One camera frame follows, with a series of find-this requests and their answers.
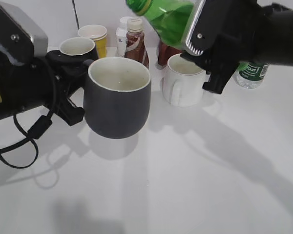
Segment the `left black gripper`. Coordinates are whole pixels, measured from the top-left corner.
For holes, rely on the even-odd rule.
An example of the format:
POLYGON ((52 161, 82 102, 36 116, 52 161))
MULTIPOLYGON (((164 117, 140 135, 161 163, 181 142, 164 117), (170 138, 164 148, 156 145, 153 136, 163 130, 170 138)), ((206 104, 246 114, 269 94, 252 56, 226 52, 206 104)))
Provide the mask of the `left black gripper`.
POLYGON ((69 126, 81 122, 84 109, 70 100, 65 85, 58 86, 53 99, 53 84, 56 76, 63 80, 86 80, 93 61, 88 55, 69 56, 51 50, 23 66, 15 66, 0 50, 0 120, 39 106, 50 109, 55 103, 54 113, 69 126))

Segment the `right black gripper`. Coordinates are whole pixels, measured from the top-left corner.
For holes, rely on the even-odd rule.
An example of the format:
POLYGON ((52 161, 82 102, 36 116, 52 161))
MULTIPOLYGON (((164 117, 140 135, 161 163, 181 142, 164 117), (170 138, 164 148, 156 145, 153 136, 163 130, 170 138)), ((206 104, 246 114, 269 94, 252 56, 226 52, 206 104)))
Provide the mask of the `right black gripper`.
POLYGON ((222 94, 242 62, 293 66, 293 9, 255 0, 200 3, 200 56, 181 58, 209 73, 203 89, 222 94))

